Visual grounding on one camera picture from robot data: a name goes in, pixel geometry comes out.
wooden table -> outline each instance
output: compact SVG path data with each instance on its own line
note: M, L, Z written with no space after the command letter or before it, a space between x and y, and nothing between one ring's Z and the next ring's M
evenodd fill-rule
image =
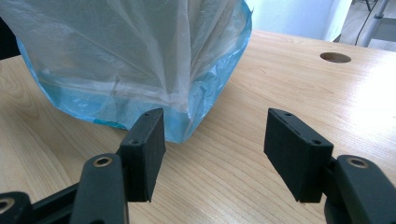
M295 202L262 152L268 107L305 121L335 157L370 159L396 183L396 53L255 31L191 139L166 144L152 203L130 203L131 223L324 223L323 203ZM0 192L45 198L125 134L55 109L21 57L0 61Z

black plastic part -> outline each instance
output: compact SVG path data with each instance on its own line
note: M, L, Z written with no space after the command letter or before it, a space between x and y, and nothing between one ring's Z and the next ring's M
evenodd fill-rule
M264 153L296 201L319 203L321 172L332 159L333 145L289 112L270 108Z
M68 223L78 184L72 185L33 204L35 223Z
M127 223L127 207L120 157L107 153L86 161L70 223Z
M32 223L33 209L29 196L23 192L0 194L0 223Z
M340 156L334 176L352 223L396 223L396 189L373 162Z
M324 216L327 224L350 224L349 213L346 209L334 205L328 200L324 204Z
M151 202L164 153L163 110L150 110L140 116L117 151L122 158L128 202Z

translucent plastic bag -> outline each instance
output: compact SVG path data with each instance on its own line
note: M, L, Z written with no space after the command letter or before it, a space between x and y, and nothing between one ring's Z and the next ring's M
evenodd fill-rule
M224 88L251 32L242 0L0 0L0 16L54 106L129 129L164 109L186 140Z

hole in table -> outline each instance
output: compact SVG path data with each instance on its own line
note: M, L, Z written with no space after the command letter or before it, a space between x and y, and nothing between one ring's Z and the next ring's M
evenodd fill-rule
M320 54L320 58L331 63L349 63L352 59L342 53L324 52Z

blue plastic bag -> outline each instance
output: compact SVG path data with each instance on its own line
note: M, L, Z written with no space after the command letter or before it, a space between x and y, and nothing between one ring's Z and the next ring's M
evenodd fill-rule
M242 0L2 0L0 15L54 106L130 129L164 110L165 138L187 140L245 50Z

